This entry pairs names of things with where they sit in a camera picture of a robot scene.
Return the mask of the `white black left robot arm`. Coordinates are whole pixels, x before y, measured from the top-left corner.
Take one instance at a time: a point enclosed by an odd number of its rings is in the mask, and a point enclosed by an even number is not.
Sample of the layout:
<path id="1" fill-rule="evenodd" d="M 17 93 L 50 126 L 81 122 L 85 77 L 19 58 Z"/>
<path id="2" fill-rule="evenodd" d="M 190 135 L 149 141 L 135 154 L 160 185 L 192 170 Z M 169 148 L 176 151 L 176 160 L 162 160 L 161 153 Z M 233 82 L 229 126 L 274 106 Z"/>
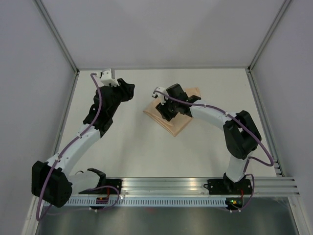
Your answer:
<path id="1" fill-rule="evenodd" d="M 70 175 L 80 158 L 100 140 L 113 123 L 113 116 L 121 102 L 134 96 L 134 84 L 117 79 L 117 86 L 99 87 L 93 104 L 70 146 L 49 158 L 46 162 L 36 161 L 31 173 L 33 195 L 60 208 L 73 194 L 106 193 L 106 174 L 89 168 L 80 175 Z"/>

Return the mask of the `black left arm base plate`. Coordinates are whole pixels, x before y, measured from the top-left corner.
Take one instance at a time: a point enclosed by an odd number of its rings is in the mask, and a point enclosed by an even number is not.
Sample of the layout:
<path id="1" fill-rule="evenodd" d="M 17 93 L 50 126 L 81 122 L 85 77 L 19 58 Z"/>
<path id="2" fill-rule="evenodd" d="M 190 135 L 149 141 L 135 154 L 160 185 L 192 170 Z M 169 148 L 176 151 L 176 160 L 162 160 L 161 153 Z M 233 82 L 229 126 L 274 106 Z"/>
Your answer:
<path id="1" fill-rule="evenodd" d="M 89 189 L 79 192 L 81 195 L 117 195 L 117 193 L 121 193 L 122 189 L 122 179 L 106 179 L 105 183 L 99 183 L 96 188 L 97 189 Z"/>

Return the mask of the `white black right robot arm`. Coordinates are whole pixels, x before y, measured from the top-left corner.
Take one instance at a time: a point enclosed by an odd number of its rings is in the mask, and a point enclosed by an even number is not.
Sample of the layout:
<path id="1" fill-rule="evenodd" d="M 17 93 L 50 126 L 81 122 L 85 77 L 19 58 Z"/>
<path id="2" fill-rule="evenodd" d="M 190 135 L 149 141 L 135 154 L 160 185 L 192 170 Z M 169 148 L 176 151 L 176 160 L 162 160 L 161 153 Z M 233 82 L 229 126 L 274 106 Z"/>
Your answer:
<path id="1" fill-rule="evenodd" d="M 181 114 L 204 120 L 223 131 L 225 144 L 230 153 L 223 187 L 228 193 L 238 191 L 241 187 L 240 180 L 244 178 L 247 158 L 262 139 L 251 115 L 246 111 L 228 113 L 205 103 L 197 95 L 188 96 L 180 84 L 174 84 L 167 89 L 157 87 L 152 97 L 159 97 L 160 103 L 156 109 L 167 121 Z"/>

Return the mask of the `peach cloth napkin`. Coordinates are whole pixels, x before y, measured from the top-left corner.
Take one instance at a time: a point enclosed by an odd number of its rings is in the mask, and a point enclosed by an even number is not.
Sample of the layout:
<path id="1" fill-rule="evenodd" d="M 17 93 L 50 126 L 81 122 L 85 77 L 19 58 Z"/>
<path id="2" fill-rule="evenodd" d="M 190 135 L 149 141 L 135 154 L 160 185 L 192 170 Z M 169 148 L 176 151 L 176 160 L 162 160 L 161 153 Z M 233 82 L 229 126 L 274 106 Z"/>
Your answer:
<path id="1" fill-rule="evenodd" d="M 184 90 L 188 96 L 197 95 L 201 98 L 199 88 L 187 88 Z M 159 98 L 155 98 L 145 109 L 144 113 L 151 117 L 161 127 L 166 129 L 174 137 L 177 136 L 183 128 L 192 120 L 192 117 L 177 114 L 171 121 L 166 121 L 161 117 L 161 114 L 156 110 L 156 106 L 160 103 Z"/>

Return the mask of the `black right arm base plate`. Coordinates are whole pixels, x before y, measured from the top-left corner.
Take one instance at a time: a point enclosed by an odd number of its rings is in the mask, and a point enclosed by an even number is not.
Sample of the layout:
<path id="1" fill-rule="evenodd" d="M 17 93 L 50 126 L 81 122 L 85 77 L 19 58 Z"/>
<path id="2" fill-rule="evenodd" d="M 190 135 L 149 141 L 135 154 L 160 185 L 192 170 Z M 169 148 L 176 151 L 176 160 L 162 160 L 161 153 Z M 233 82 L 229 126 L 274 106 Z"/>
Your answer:
<path id="1" fill-rule="evenodd" d="M 210 195 L 250 195 L 252 184 L 249 179 L 242 179 L 239 182 L 232 182 L 226 179 L 209 179 L 203 185 Z"/>

